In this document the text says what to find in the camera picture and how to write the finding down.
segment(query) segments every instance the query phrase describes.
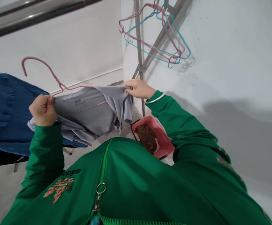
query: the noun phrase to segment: zipper pull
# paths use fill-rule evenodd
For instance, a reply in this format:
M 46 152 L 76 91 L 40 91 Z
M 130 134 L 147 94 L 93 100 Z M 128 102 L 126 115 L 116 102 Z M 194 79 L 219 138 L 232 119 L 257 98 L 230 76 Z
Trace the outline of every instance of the zipper pull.
M 106 186 L 105 183 L 100 183 L 96 188 L 97 200 L 95 201 L 95 204 L 94 204 L 94 207 L 93 207 L 93 211 L 94 211 L 95 215 L 97 215 L 98 211 L 100 210 L 100 197 L 101 197 L 101 194 L 103 192 L 105 192 L 106 189 L 107 189 L 107 186 Z

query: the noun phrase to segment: pink hanger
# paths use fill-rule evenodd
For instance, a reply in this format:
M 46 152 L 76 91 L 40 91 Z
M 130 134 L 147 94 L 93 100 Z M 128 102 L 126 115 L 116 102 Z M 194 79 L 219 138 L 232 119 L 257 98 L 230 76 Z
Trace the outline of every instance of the pink hanger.
M 83 88 L 83 87 L 85 87 L 85 88 L 92 88 L 92 86 L 83 86 L 83 85 L 81 85 L 81 86 L 77 86 L 77 87 L 73 87 L 73 88 L 68 88 L 68 87 L 66 87 L 64 84 L 62 84 L 60 81 L 59 81 L 59 79 L 57 78 L 57 76 L 54 74 L 54 72 L 52 71 L 52 69 L 51 69 L 51 67 L 46 63 L 46 62 L 44 62 L 43 60 L 41 60 L 41 59 L 39 59 L 39 58 L 36 58 L 36 57 L 32 57 L 32 56 L 27 56 L 27 57 L 24 57 L 23 59 L 22 59 L 22 62 L 21 62 L 21 65 L 22 65 L 22 68 L 23 68 L 23 72 L 24 72 L 24 75 L 27 77 L 27 73 L 26 73 L 26 69 L 25 69 L 25 66 L 24 66 L 24 62 L 27 60 L 27 59 L 34 59 L 34 60 L 38 60 L 38 61 L 40 61 L 41 63 L 44 63 L 47 67 L 48 67 L 48 69 L 50 70 L 50 72 L 52 73 L 52 75 L 54 76 L 54 78 L 55 78 L 55 80 L 57 81 L 57 83 L 59 84 L 59 87 L 62 89 L 62 91 L 60 91 L 60 92 L 58 92 L 58 93 L 55 93 L 54 95 L 52 95 L 52 97 L 53 96 L 55 96 L 55 95 L 57 95 L 57 94 L 60 94 L 60 93 L 62 93 L 63 91 L 64 91 L 64 89 L 62 88 L 62 86 L 65 88 L 65 89 L 67 89 L 67 90 L 73 90 L 73 89 L 76 89 L 76 88 Z
M 52 71 L 51 67 L 50 67 L 46 62 L 44 62 L 43 60 L 41 60 L 41 59 L 39 59 L 39 58 L 32 57 L 32 56 L 24 57 L 24 58 L 22 59 L 22 62 L 21 62 L 21 65 L 22 65 L 22 68 L 23 68 L 23 72 L 24 72 L 24 75 L 25 75 L 26 77 L 27 77 L 27 73 L 26 73 L 26 69 L 25 69 L 25 66 L 24 66 L 24 62 L 25 62 L 27 59 L 34 59 L 34 60 L 40 61 L 41 63 L 44 63 L 44 64 L 48 67 L 48 69 L 50 70 L 50 72 L 52 73 L 52 75 L 54 76 L 55 80 L 58 82 L 59 87 L 62 89 L 62 91 L 60 91 L 60 92 L 58 92 L 58 93 L 55 93 L 54 95 L 52 95 L 52 97 L 55 96 L 55 95 L 57 95 L 57 94 L 60 94 L 60 93 L 62 93 L 62 92 L 64 91 L 64 89 L 62 88 L 62 86 L 63 86 L 65 89 L 67 89 L 67 90 L 73 90 L 73 89 L 76 89 L 76 88 L 78 88 L 78 87 L 79 87 L 79 88 L 83 88 L 83 87 L 85 87 L 85 88 L 90 88 L 90 87 L 91 87 L 91 88 L 92 88 L 92 86 L 83 86 L 83 85 L 77 86 L 77 87 L 74 87 L 74 88 L 68 88 L 68 87 L 66 87 L 65 85 L 63 85 L 63 84 L 59 81 L 59 79 L 57 78 L 57 76 L 56 76 L 56 75 L 54 74 L 54 72 Z M 98 106 L 98 105 L 101 105 L 101 104 L 106 103 L 106 102 L 107 102 L 107 101 L 102 102 L 102 103 L 99 103 L 99 104 L 94 105 L 94 106 Z M 87 109 L 93 108 L 94 106 L 91 106 L 91 107 L 89 107 L 89 108 L 86 108 L 86 109 L 83 109 L 83 110 L 80 110 L 80 111 L 71 113 L 71 114 L 66 115 L 66 116 L 63 116 L 63 117 L 71 116 L 71 115 L 76 114 L 76 113 L 78 113 L 78 112 L 82 112 L 82 111 L 85 111 L 85 110 L 87 110 Z
M 138 39 L 138 38 L 136 38 L 136 37 L 134 37 L 134 36 L 132 36 L 132 35 L 130 35 L 129 33 L 127 33 L 127 32 L 124 31 L 124 27 L 123 27 L 123 25 L 121 24 L 121 22 L 122 22 L 122 21 L 129 20 L 129 19 L 132 19 L 132 18 L 134 18 L 134 17 L 136 17 L 136 16 L 139 16 L 139 15 L 142 13 L 142 11 L 144 10 L 144 8 L 145 8 L 146 6 L 151 7 L 151 8 L 153 8 L 153 9 L 157 9 L 158 11 L 161 11 L 161 12 L 162 12 L 162 26 L 163 26 L 163 29 L 165 30 L 166 35 L 168 36 L 169 40 L 170 40 L 171 43 L 173 44 L 174 48 L 176 49 L 176 51 L 177 51 L 176 53 L 174 53 L 174 54 L 168 54 L 168 53 L 166 53 L 166 52 L 161 52 L 159 49 L 155 48 L 154 46 L 152 46 L 152 45 L 146 43 L 145 41 L 142 41 L 142 40 L 140 40 L 140 39 Z M 177 38 L 177 36 L 176 36 L 176 34 L 175 34 L 173 28 L 171 27 L 170 23 L 168 23 L 169 29 L 172 31 L 172 33 L 173 33 L 173 35 L 175 36 L 176 40 L 178 41 L 178 43 L 180 44 L 180 46 L 182 46 L 183 49 L 180 50 L 180 49 L 175 45 L 175 43 L 174 43 L 174 41 L 172 40 L 171 36 L 170 36 L 169 33 L 167 32 L 167 29 L 165 28 L 164 17 L 166 18 L 166 21 L 168 21 L 168 18 L 167 18 L 167 15 L 166 15 L 164 9 L 163 9 L 162 7 L 156 5 L 156 0 L 155 0 L 155 1 L 154 1 L 154 4 L 149 4 L 149 3 L 147 3 L 147 4 L 145 4 L 139 11 L 135 12 L 133 15 L 131 15 L 131 16 L 125 18 L 125 19 L 119 20 L 119 26 L 121 27 L 121 30 L 119 30 L 119 32 L 120 32 L 120 33 L 124 33 L 124 34 L 128 35 L 129 37 L 131 37 L 131 38 L 133 38 L 133 39 L 135 39 L 135 40 L 137 40 L 137 41 L 143 43 L 144 45 L 146 45 L 147 47 L 149 47 L 149 48 L 152 49 L 153 51 L 157 52 L 158 54 L 160 54 L 160 55 L 163 56 L 164 58 L 168 59 L 169 63 L 175 63 L 175 61 L 176 61 L 177 59 L 179 59 L 179 58 L 181 57 L 182 53 L 185 51 L 185 47 L 182 45 L 182 43 L 181 43 L 181 42 L 179 41 L 179 39 Z

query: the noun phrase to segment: bangle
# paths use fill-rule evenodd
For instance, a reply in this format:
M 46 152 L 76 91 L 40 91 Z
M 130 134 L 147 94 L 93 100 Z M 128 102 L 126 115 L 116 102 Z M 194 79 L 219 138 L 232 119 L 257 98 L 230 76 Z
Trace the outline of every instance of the bangle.
M 153 103 L 153 102 L 156 102 L 158 100 L 160 100 L 165 94 L 162 93 L 162 95 L 159 97 L 159 98 L 156 98 L 155 100 L 151 101 L 151 102 L 147 102 L 148 100 L 146 100 L 146 103 L 145 104 L 150 104 L 150 103 Z

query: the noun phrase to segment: person's left hand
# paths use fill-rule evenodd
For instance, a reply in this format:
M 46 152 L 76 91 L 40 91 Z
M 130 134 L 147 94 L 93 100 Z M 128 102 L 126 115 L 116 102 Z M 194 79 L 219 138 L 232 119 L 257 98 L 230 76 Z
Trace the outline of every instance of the person's left hand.
M 54 98 L 50 95 L 39 95 L 29 106 L 29 111 L 39 127 L 49 127 L 55 123 L 57 113 L 54 110 Z

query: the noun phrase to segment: pink plastic hanger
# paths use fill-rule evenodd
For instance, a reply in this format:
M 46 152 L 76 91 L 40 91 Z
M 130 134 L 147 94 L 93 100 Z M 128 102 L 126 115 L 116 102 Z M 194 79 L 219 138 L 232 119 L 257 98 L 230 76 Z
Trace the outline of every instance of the pink plastic hanger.
M 64 84 L 62 84 L 62 83 L 59 81 L 59 79 L 57 78 L 57 76 L 56 76 L 56 75 L 54 74 L 54 72 L 52 71 L 51 67 L 50 67 L 46 62 L 44 62 L 43 60 L 41 60 L 41 59 L 39 59 L 39 58 L 32 57 L 32 56 L 24 57 L 24 58 L 22 59 L 22 62 L 21 62 L 22 69 L 23 69 L 24 75 L 25 75 L 26 77 L 27 77 L 27 73 L 26 73 L 26 69 L 25 69 L 25 66 L 24 66 L 24 62 L 25 62 L 27 59 L 34 59 L 34 60 L 40 61 L 41 63 L 44 63 L 44 64 L 48 67 L 48 69 L 50 70 L 50 72 L 52 73 L 52 75 L 54 76 L 55 80 L 58 82 L 59 87 L 62 89 L 62 91 L 55 93 L 54 95 L 52 95 L 52 97 L 54 97 L 55 95 L 60 94 L 60 93 L 62 93 L 62 92 L 64 91 L 64 89 L 62 88 L 62 86 L 63 86 L 65 89 L 67 89 L 67 90 L 73 90 L 73 89 L 76 89 L 76 88 L 78 88 L 78 87 L 79 87 L 79 88 L 83 88 L 83 87 L 85 87 L 85 88 L 90 88 L 90 87 L 91 87 L 91 88 L 92 88 L 92 86 L 84 86 L 84 85 L 77 86 L 77 87 L 73 87 L 73 88 L 68 88 L 68 87 L 66 87 Z M 106 102 L 107 102 L 107 101 L 102 102 L 102 103 L 99 103 L 99 104 L 94 105 L 94 106 L 98 106 L 98 105 L 101 105 L 101 104 L 106 103 Z M 73 115 L 73 114 L 75 114 L 75 113 L 82 112 L 82 111 L 85 111 L 85 110 L 87 110 L 87 109 L 93 108 L 94 106 L 91 106 L 91 107 L 89 107 L 89 108 L 86 108 L 86 109 L 83 109 L 83 110 L 80 110 L 80 111 L 71 113 L 71 114 L 66 115 L 66 116 L 63 116 L 63 117 L 71 116 L 71 115 Z

